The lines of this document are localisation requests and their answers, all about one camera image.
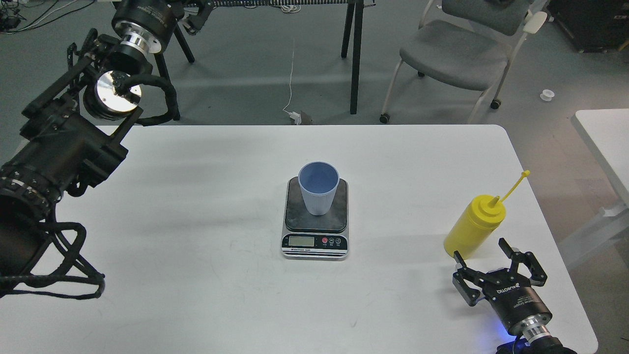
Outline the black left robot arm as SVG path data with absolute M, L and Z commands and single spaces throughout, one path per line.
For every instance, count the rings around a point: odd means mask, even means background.
M 163 53 L 175 36 L 189 62 L 195 58 L 178 26 L 202 29 L 211 0 L 122 0 L 112 27 L 116 36 L 90 29 L 81 48 L 67 49 L 69 69 L 22 114 L 29 141 L 1 168 L 1 295 L 53 296 L 57 282 L 96 285 L 104 275 L 80 251 L 87 231 L 58 222 L 63 195 L 78 197 L 108 179 L 125 159 L 122 139 L 135 124 L 155 126 L 180 119 L 177 93 Z

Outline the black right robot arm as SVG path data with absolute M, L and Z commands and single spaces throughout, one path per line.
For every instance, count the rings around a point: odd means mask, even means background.
M 454 251 L 457 271 L 453 284 L 469 306 L 482 300 L 490 303 L 503 327 L 514 341 L 499 345 L 498 354 L 573 354 L 559 338 L 546 329 L 552 313 L 533 286 L 544 286 L 547 275 L 532 252 L 510 247 L 505 239 L 498 242 L 511 260 L 510 267 L 489 273 L 468 267 L 458 251 Z

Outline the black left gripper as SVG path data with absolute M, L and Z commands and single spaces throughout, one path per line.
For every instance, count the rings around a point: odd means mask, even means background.
M 182 26 L 196 35 L 214 10 L 212 0 L 183 0 L 183 7 L 196 7 L 196 14 L 186 14 Z M 112 27 L 121 44 L 141 54 L 163 53 L 173 35 L 178 14 L 165 0 L 122 0 L 112 18 Z

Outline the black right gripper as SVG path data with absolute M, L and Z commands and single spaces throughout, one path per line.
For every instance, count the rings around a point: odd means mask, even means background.
M 493 272 L 488 276 L 496 278 L 498 284 L 485 281 L 486 274 L 468 267 L 462 255 L 453 252 L 456 261 L 456 272 L 453 273 L 453 285 L 469 306 L 475 306 L 483 299 L 481 291 L 472 289 L 468 282 L 482 288 L 488 302 L 496 312 L 503 327 L 511 336 L 522 333 L 521 321 L 529 317 L 537 317 L 542 323 L 548 324 L 552 313 L 538 296 L 533 286 L 542 287 L 546 283 L 546 272 L 532 252 L 521 252 L 512 248 L 505 238 L 499 238 L 498 245 L 511 260 L 511 266 Z M 519 275 L 517 269 L 524 264 L 531 273 L 530 278 Z

